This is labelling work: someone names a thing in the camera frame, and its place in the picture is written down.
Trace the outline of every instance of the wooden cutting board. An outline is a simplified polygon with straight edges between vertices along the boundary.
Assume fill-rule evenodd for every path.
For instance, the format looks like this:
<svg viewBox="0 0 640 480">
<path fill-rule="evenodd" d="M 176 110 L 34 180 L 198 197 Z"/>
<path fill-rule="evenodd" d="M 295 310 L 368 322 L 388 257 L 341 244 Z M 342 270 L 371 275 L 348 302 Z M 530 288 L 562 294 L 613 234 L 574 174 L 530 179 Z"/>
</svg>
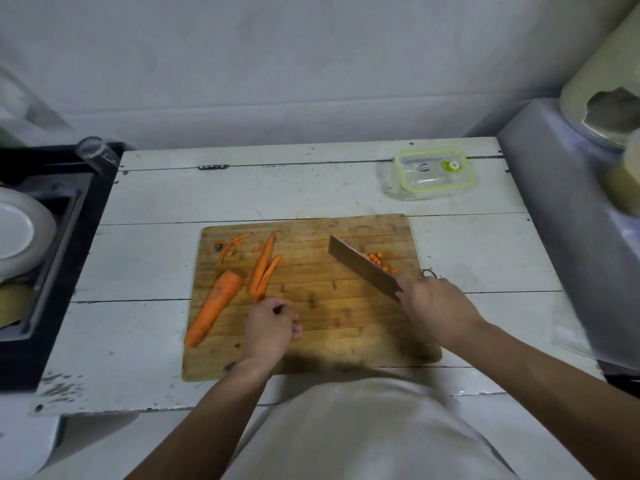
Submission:
<svg viewBox="0 0 640 480">
<path fill-rule="evenodd" d="M 437 362 L 440 347 L 422 344 L 400 305 L 383 295 L 328 252 L 329 235 L 364 253 L 382 253 L 396 269 L 420 276 L 409 220 L 403 214 L 206 227 L 200 236 L 189 325 L 219 275 L 230 269 L 249 277 L 259 254 L 252 249 L 276 230 L 271 256 L 282 253 L 267 296 L 292 300 L 304 328 L 275 373 L 319 372 Z M 252 232 L 235 255 L 218 266 L 216 241 Z M 246 287 L 220 314 L 208 336 L 194 349 L 185 347 L 182 379 L 219 379 L 242 352 L 244 319 L 253 306 Z"/>
</svg>

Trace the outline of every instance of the beige shirt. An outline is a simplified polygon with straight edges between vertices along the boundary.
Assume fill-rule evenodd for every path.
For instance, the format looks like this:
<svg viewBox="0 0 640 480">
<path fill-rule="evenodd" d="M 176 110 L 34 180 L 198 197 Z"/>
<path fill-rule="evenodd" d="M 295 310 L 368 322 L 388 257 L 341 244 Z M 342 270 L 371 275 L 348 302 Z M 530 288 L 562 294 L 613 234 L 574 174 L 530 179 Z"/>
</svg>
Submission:
<svg viewBox="0 0 640 480">
<path fill-rule="evenodd" d="M 398 379 L 316 386 L 276 406 L 224 480 L 515 479 L 489 443 Z"/>
</svg>

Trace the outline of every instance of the table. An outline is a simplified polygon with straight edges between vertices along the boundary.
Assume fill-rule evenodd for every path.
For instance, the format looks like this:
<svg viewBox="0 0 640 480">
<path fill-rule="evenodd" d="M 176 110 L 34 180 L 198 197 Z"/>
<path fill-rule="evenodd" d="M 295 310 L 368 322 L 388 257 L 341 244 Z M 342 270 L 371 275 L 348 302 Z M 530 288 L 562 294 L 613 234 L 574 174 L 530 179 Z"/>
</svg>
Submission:
<svg viewBox="0 0 640 480">
<path fill-rule="evenodd" d="M 451 145 L 470 158 L 474 188 L 420 201 L 385 193 L 396 153 Z M 198 168 L 209 165 L 229 167 Z M 180 368 L 203 227 L 385 213 L 409 216 L 421 267 L 460 286 L 487 320 L 602 377 L 594 359 L 552 343 L 554 324 L 579 335 L 580 325 L 495 138 L 133 151 L 123 156 L 31 414 L 196 405 L 213 382 L 185 383 Z M 436 364 L 392 372 L 451 396 L 503 392 L 448 351 Z M 358 374 L 275 376 L 259 404 Z"/>
</svg>

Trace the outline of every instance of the person's left hand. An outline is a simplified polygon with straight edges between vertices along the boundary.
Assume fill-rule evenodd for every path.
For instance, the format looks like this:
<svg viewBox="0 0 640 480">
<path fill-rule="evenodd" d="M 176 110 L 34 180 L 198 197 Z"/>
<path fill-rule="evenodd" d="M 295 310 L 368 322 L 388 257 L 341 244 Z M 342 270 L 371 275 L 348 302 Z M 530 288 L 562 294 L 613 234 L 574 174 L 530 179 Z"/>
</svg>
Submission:
<svg viewBox="0 0 640 480">
<path fill-rule="evenodd" d="M 279 314 L 274 308 L 281 306 Z M 244 325 L 243 361 L 251 361 L 270 374 L 286 353 L 293 339 L 302 334 L 302 325 L 296 323 L 298 314 L 293 303 L 269 297 L 253 307 Z"/>
</svg>

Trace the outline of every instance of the hand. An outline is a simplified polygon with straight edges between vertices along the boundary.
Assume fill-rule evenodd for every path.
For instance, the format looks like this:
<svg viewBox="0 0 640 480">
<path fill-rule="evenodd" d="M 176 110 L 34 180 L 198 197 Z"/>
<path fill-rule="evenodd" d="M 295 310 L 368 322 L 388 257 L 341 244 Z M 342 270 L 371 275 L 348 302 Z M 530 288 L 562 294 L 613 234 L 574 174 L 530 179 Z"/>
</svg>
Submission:
<svg viewBox="0 0 640 480">
<path fill-rule="evenodd" d="M 281 306 L 279 314 L 274 309 Z M 265 298 L 253 307 L 244 324 L 244 350 L 242 359 L 253 362 L 270 374 L 283 357 L 293 339 L 302 334 L 302 325 L 296 323 L 298 314 L 293 303 L 283 298 Z"/>
<path fill-rule="evenodd" d="M 460 288 L 444 278 L 414 280 L 399 273 L 396 281 L 402 289 L 396 292 L 400 304 L 423 340 L 435 340 L 452 350 L 459 338 L 487 324 Z"/>
</svg>

